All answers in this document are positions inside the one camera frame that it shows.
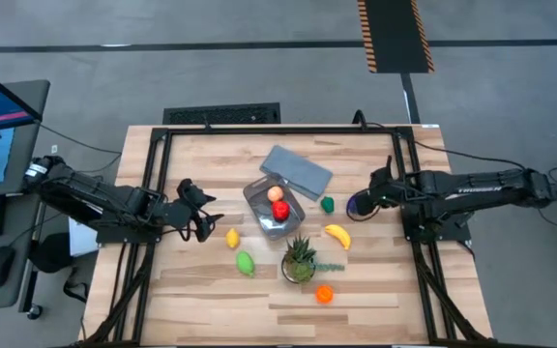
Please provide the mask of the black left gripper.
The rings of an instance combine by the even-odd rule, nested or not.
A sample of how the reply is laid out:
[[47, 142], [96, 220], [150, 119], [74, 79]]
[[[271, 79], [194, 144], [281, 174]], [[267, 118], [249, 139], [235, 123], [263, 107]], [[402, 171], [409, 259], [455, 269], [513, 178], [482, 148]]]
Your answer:
[[201, 217], [199, 212], [202, 206], [217, 198], [203, 193], [191, 179], [184, 179], [176, 191], [178, 198], [166, 206], [164, 221], [172, 227], [171, 232], [179, 232], [184, 240], [194, 234], [198, 242], [205, 242], [223, 215]]

